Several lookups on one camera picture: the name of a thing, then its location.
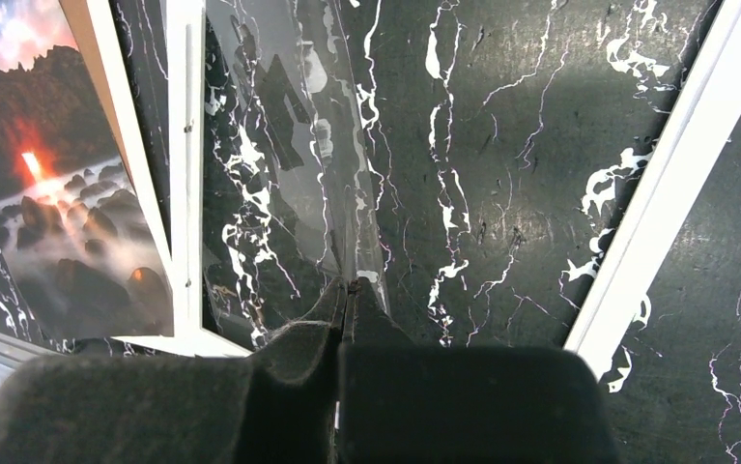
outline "mountain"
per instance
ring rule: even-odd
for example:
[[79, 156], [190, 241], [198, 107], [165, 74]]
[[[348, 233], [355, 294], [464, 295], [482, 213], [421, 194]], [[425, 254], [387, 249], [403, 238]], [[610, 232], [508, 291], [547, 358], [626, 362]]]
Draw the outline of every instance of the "mountain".
[[31, 181], [21, 154], [45, 171], [71, 172], [118, 156], [82, 55], [55, 45], [31, 70], [0, 70], [0, 198]]

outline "white metal frame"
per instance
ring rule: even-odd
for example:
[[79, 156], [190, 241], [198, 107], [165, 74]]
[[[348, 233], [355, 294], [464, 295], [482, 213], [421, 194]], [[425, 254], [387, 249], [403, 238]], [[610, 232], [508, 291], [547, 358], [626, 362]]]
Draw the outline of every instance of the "white metal frame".
[[741, 0], [719, 9], [564, 348], [599, 378], [741, 114]]

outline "sunset sky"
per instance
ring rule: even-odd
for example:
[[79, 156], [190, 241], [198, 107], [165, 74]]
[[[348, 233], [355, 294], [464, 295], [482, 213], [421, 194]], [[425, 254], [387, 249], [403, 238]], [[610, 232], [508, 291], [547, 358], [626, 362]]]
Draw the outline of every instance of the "sunset sky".
[[0, 69], [31, 69], [54, 45], [76, 48], [58, 0], [0, 0]]

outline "glowing light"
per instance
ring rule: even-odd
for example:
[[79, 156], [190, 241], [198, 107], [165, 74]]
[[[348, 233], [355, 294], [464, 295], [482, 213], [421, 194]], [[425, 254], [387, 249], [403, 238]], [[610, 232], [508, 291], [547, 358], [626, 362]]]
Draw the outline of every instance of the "glowing light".
[[26, 162], [26, 167], [29, 168], [29, 172], [35, 177], [40, 179], [43, 177], [43, 170], [40, 168], [40, 163], [37, 161], [37, 157], [32, 152], [26, 152], [21, 155], [23, 160]]

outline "poster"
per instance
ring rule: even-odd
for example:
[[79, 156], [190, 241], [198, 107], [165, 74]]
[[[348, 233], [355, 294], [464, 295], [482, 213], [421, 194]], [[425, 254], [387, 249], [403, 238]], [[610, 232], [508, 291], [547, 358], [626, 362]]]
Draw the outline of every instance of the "poster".
[[57, 0], [0, 1], [0, 250], [49, 336], [173, 333], [157, 249]]

